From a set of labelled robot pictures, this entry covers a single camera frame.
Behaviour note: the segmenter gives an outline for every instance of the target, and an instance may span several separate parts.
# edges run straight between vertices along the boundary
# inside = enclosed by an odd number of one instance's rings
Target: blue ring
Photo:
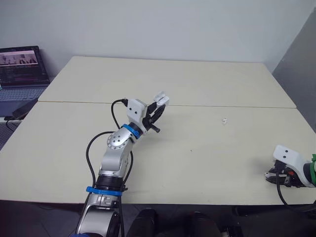
[[[123,124],[122,127],[125,127],[128,131],[133,133],[133,135],[136,137],[136,139],[140,138],[139,132],[133,129],[132,127],[128,126],[127,124]]]
[[[119,192],[119,191],[94,189],[91,186],[88,186],[86,191],[89,193],[94,193],[94,194],[105,194],[105,195],[112,195],[112,196],[118,196],[118,197],[122,196],[122,192]]]

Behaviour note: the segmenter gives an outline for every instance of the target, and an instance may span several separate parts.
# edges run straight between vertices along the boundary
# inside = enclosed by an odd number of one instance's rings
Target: black shoe
[[[126,237],[153,237],[157,213],[153,209],[142,210],[133,221]]]

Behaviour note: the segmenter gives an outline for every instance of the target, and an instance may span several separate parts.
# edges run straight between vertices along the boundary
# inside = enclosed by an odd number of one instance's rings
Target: laptop keyboard
[[[2,89],[0,90],[0,101],[33,100],[39,97],[45,88],[25,89]]]

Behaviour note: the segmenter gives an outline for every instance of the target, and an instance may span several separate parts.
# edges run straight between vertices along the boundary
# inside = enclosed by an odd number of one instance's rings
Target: robotic arm
[[[277,145],[273,157],[275,165],[265,173],[267,181],[276,184],[278,174],[281,185],[315,188],[315,155],[312,162],[307,161],[298,152]]]
[[[124,124],[107,140],[107,150],[102,159],[98,179],[94,187],[86,189],[89,194],[76,234],[88,233],[98,237],[118,236],[121,220],[115,209],[119,207],[122,192],[126,190],[125,181],[129,173],[125,180],[123,178],[128,165],[128,156],[137,139],[147,134],[150,128],[156,132],[160,131],[153,123],[162,115],[169,98],[161,92],[149,106],[137,99],[122,101],[127,106],[129,124]]]

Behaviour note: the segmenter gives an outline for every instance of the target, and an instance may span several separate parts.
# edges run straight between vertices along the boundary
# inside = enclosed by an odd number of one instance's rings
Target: laptop screen
[[[0,49],[0,85],[48,85],[38,46]]]

